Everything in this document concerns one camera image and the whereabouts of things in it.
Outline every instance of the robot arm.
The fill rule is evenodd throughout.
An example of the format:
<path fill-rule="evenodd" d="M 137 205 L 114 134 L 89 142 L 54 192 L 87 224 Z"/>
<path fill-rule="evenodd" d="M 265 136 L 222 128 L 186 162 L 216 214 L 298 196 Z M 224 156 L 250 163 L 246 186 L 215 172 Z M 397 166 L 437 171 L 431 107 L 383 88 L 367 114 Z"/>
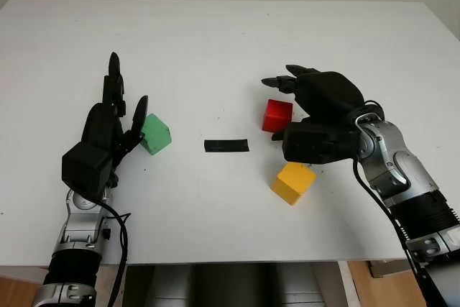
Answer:
<path fill-rule="evenodd" d="M 105 240 L 110 237 L 108 218 L 120 227 L 122 255 L 109 306 L 115 302 L 127 260 L 128 237 L 122 216 L 110 207 L 115 169 L 143 138 L 147 96 L 137 104 L 132 128 L 123 132 L 120 117 L 126 113 L 119 58 L 112 53 L 109 74 L 104 77 L 102 102 L 88 114 L 81 141 L 63 156 L 62 179 L 70 188 L 68 217 L 57 239 L 49 273 L 32 306 L 85 306 L 96 303 L 96 273 Z"/>
<path fill-rule="evenodd" d="M 359 183 L 392 222 L 427 304 L 460 306 L 460 221 L 399 129 L 341 74 L 287 69 L 295 77 L 262 80 L 294 93 L 310 115 L 273 135 L 283 140 L 285 159 L 314 164 L 353 159 Z M 358 162 L 370 188 L 359 177 Z"/>

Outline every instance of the green cube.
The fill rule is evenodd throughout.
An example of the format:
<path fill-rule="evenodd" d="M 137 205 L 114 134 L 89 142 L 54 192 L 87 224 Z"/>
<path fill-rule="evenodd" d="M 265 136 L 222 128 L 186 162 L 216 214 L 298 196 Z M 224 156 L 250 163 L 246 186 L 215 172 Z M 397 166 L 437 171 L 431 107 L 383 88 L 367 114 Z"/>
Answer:
<path fill-rule="evenodd" d="M 142 133 L 144 139 L 141 144 L 151 155 L 155 155 L 172 141 L 170 129 L 155 114 L 147 115 Z"/>

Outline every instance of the tabletop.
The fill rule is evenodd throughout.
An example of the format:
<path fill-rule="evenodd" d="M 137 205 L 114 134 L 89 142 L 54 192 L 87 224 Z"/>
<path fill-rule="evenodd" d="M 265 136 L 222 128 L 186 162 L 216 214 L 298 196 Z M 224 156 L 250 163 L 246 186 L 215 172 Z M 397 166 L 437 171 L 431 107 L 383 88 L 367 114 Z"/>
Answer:
<path fill-rule="evenodd" d="M 261 130 L 265 105 L 293 98 L 260 80 L 286 64 L 338 71 L 379 101 L 460 210 L 460 43 L 423 4 L 10 0 L 0 42 L 0 265 L 50 261 L 66 216 L 61 157 L 101 100 L 112 51 L 124 128 L 147 94 L 172 136 L 117 170 L 131 264 L 403 257 L 350 160 L 312 166 L 294 206 L 270 190 L 285 161 Z M 304 116 L 295 105 L 294 120 Z M 205 152 L 205 139 L 248 139 L 249 152 Z M 120 252 L 112 237 L 103 262 Z"/>

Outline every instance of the red cube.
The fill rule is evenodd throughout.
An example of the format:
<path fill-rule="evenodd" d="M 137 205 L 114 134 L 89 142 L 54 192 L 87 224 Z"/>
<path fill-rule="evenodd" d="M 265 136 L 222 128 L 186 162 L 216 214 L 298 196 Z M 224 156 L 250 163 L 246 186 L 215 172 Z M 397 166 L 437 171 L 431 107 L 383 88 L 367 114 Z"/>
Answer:
<path fill-rule="evenodd" d="M 293 104 L 276 100 L 268 100 L 265 109 L 262 129 L 268 132 L 278 132 L 286 127 L 293 118 Z"/>

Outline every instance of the block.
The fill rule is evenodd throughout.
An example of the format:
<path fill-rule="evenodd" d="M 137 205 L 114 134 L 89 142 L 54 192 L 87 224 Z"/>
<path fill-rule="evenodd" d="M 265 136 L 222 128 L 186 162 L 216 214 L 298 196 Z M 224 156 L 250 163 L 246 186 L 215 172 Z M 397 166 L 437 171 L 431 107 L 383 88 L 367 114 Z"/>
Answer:
<path fill-rule="evenodd" d="M 172 142 L 170 129 L 154 114 L 149 114 L 145 118 L 142 133 L 144 139 L 141 144 L 151 155 Z"/>
<path fill-rule="evenodd" d="M 286 203 L 294 205 L 316 179 L 316 174 L 302 163 L 289 162 L 276 175 L 272 190 Z"/>
<path fill-rule="evenodd" d="M 293 118 L 293 104 L 290 102 L 268 100 L 262 129 L 278 132 L 286 127 Z"/>

